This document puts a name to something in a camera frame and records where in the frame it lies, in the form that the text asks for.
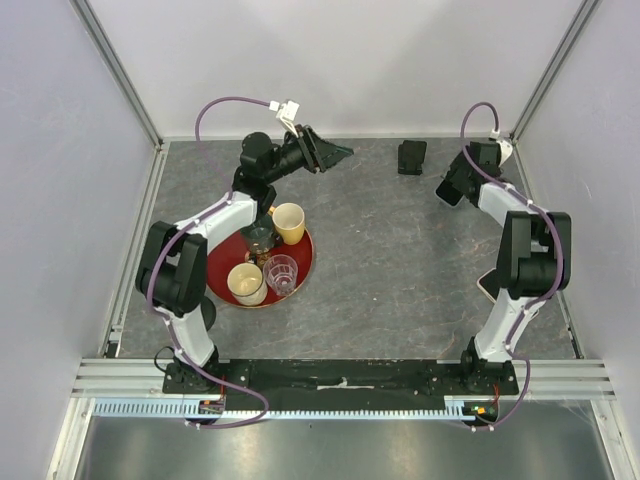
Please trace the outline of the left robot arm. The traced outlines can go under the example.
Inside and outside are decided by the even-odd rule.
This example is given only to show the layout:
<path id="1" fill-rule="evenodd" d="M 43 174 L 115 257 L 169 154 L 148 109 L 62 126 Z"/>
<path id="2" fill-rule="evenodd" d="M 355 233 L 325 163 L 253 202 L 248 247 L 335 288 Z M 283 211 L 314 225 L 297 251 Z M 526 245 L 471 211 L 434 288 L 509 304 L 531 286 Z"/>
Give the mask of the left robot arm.
<path id="1" fill-rule="evenodd" d="M 205 313 L 215 311 L 205 295 L 209 253 L 268 213 L 276 198 L 274 182 L 300 169 L 325 172 L 353 154 L 351 148 L 322 139 L 309 126 L 287 132 L 280 145 L 263 132 L 251 133 L 242 141 L 229 192 L 186 220 L 151 225 L 135 289 L 163 319 L 176 356 L 188 365 L 185 382 L 196 392 L 211 392 L 220 378 L 218 367 L 210 362 L 217 348 L 204 320 Z"/>

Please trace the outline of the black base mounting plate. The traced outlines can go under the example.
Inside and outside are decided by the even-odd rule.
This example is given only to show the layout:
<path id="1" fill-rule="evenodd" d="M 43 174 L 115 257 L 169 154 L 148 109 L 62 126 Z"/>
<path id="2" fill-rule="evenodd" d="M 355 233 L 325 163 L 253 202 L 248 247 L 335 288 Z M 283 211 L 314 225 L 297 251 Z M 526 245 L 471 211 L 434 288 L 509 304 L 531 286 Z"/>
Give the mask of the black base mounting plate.
<path id="1" fill-rule="evenodd" d="M 207 371 L 263 395 L 275 413 L 440 410 L 446 396 L 519 393 L 509 361 L 231 359 Z"/>

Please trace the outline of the cream cup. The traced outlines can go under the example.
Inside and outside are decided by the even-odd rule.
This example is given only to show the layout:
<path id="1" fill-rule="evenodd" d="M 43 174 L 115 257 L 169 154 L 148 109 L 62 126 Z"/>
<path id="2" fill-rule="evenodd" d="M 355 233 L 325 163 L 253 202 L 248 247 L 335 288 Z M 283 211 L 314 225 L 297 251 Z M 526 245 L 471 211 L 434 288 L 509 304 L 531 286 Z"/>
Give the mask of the cream cup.
<path id="1" fill-rule="evenodd" d="M 231 269 L 227 276 L 227 287 L 239 304 L 246 307 L 260 305 L 268 292 L 262 270 L 248 262 Z"/>

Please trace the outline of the blue-edged black phone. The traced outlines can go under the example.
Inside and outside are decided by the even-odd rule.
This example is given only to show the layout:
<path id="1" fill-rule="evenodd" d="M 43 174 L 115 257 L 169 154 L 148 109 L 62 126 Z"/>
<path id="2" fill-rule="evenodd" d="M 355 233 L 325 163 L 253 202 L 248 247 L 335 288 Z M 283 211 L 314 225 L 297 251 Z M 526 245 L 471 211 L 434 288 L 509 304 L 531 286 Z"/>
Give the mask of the blue-edged black phone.
<path id="1" fill-rule="evenodd" d="M 443 179 L 435 190 L 436 197 L 451 208 L 459 205 L 463 194 L 448 180 Z"/>

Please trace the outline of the red round tray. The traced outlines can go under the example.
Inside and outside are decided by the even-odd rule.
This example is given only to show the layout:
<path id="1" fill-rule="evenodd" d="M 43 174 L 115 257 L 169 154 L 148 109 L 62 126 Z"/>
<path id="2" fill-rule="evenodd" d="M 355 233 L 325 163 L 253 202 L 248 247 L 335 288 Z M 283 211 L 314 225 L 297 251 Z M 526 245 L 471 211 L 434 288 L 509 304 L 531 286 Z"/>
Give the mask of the red round tray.
<path id="1" fill-rule="evenodd" d="M 293 258 L 298 266 L 295 290 L 298 290 L 308 277 L 314 261 L 314 245 L 308 230 L 296 245 L 286 245 L 273 249 L 274 254 L 284 254 Z M 249 250 L 239 231 L 232 234 L 208 254 L 207 286 L 222 301 L 233 306 L 245 308 L 231 293 L 227 285 L 227 276 L 233 267 L 249 260 Z"/>

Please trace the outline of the yellow mug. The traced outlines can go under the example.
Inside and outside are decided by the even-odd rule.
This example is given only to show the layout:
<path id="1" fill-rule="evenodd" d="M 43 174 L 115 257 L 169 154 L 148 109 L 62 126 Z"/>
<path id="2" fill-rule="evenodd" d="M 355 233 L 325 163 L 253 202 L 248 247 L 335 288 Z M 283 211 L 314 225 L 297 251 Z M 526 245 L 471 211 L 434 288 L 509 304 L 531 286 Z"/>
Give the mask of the yellow mug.
<path id="1" fill-rule="evenodd" d="M 295 203 L 283 203 L 269 210 L 275 232 L 286 245 L 296 245 L 305 233 L 305 212 Z"/>

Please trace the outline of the clear drinking glass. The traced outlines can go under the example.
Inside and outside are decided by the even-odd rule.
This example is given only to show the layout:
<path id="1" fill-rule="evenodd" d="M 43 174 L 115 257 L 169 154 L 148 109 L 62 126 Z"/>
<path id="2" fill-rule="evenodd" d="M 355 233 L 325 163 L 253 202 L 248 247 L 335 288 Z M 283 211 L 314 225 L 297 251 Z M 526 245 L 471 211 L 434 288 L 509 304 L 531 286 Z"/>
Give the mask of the clear drinking glass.
<path id="1" fill-rule="evenodd" d="M 276 254 L 263 266 L 263 275 L 268 286 L 279 297 L 289 296 L 297 285 L 298 265 L 290 256 Z"/>

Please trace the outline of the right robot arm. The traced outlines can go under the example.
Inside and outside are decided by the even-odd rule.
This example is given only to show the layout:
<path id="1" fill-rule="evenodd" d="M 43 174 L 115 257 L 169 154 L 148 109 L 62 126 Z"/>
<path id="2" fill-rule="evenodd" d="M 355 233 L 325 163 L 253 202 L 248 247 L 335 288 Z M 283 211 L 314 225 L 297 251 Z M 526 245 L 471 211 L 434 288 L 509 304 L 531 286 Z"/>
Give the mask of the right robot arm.
<path id="1" fill-rule="evenodd" d="M 502 150 L 497 141 L 472 141 L 436 190 L 451 206 L 467 199 L 502 227 L 496 300 L 457 371 L 460 386 L 473 394 L 489 387 L 494 376 L 505 381 L 511 375 L 522 333 L 546 301 L 566 288 L 571 275 L 571 217 L 542 209 L 502 180 Z"/>

